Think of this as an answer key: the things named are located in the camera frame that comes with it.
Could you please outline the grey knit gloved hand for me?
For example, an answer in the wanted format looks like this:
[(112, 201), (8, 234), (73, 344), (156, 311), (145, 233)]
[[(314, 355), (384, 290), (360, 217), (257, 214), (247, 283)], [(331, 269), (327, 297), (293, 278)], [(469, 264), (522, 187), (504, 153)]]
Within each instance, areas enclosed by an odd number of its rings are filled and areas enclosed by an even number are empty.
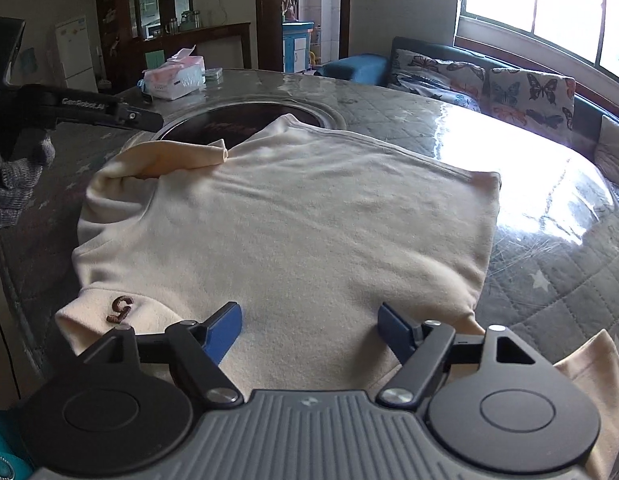
[(42, 173), (55, 158), (47, 131), (26, 131), (25, 148), (28, 153), (18, 159), (6, 160), (0, 154), (0, 230), (18, 223)]

